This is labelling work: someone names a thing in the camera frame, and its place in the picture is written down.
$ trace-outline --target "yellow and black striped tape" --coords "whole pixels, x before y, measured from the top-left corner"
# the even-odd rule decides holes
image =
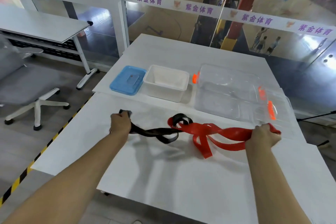
[[[23,173],[20,175],[19,178],[15,180],[15,182],[12,184],[12,186],[5,192],[5,194],[0,197],[0,207],[3,205],[3,203],[9,198],[9,196],[16,190],[16,188],[19,186],[20,183],[22,183],[23,179],[29,174],[29,172],[32,170],[31,166],[36,162],[36,160],[41,156],[41,154],[51,145],[51,143],[56,139],[56,137],[62,132],[62,130],[69,124],[69,122],[76,116],[76,114],[83,108],[83,106],[78,109],[78,111],[68,120],[68,122],[57,132],[57,134],[49,141],[46,147],[43,148],[43,150],[36,156],[36,158],[29,164],[29,166],[23,171]]]

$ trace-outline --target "table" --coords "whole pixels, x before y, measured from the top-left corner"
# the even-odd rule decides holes
[[[4,31],[3,34],[6,38],[20,39],[23,42],[30,44],[31,41],[24,39],[25,36],[60,44],[72,38],[86,70],[86,75],[78,83],[77,89],[81,89],[88,79],[97,72],[96,68],[90,70],[82,47],[76,36],[80,31],[89,26],[88,22],[74,20],[53,14],[25,10],[12,5],[0,5],[0,18],[4,18],[0,20],[0,33],[1,31]],[[10,36],[7,35],[6,32],[19,34],[22,37]]]
[[[167,119],[178,112],[198,123],[252,128],[249,123],[195,110],[194,86],[189,87],[189,95],[183,96],[181,103],[151,98],[141,90],[135,96],[126,96],[109,89],[126,65],[148,69],[157,64],[194,73],[205,62],[257,74],[264,85],[282,92],[263,58],[140,35],[32,168],[58,174],[108,134],[109,116],[119,109],[132,110],[132,121],[145,129],[167,126]],[[215,137],[226,142],[223,137]],[[283,138],[272,150],[309,218],[315,223],[332,223],[336,219],[335,181],[316,146],[306,144],[303,136],[302,140]],[[130,135],[97,189],[209,224],[257,223],[245,151],[228,152],[213,145],[211,149],[213,157],[203,159],[185,133],[169,145]]]
[[[58,174],[108,134],[109,116],[120,108],[132,110],[132,121],[145,129],[165,126],[176,114],[151,104],[95,93],[32,168]],[[213,122],[222,128],[236,125],[236,121],[214,115],[186,115],[195,122]],[[208,224],[258,223],[245,151],[211,147],[213,157],[203,159],[192,145],[191,135],[185,133],[169,145],[130,135],[97,189]],[[333,223],[336,184],[317,147],[283,139],[272,150],[308,217],[314,223]]]

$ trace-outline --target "resistance band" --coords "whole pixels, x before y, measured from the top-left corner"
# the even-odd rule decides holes
[[[130,117],[132,112],[127,111],[128,116]],[[272,133],[281,134],[272,124],[269,124],[269,130]],[[194,145],[198,148],[204,158],[209,158],[212,156],[212,152],[209,146],[207,138],[212,141],[217,147],[229,150],[229,151],[240,151],[245,149],[245,142],[251,138],[252,129],[247,128],[220,128],[213,123],[195,123],[188,116],[178,113],[173,117],[168,119],[168,125],[170,128],[153,128],[149,130],[144,130],[134,125],[131,122],[131,131],[130,134],[139,134],[145,137],[156,137],[159,141],[164,144],[169,144],[175,141],[179,137],[180,132],[185,132],[192,135],[192,141]],[[173,138],[166,138],[165,135],[176,134]],[[220,134],[223,137],[226,137],[233,141],[240,141],[235,144],[225,144],[213,139],[210,135]]]

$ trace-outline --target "person's right hand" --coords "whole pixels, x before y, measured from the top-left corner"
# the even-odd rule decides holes
[[[277,142],[281,140],[281,136],[270,131],[269,124],[263,124],[256,126],[252,131],[252,136],[245,142],[246,149],[253,148],[269,148],[273,147]]]
[[[127,111],[123,111],[122,113],[114,113],[111,115],[110,133],[121,132],[128,135],[130,130],[131,119],[128,117]]]

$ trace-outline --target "white bin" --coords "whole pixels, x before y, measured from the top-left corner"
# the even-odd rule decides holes
[[[187,90],[189,73],[151,65],[143,78],[144,93],[155,98],[180,102]]]

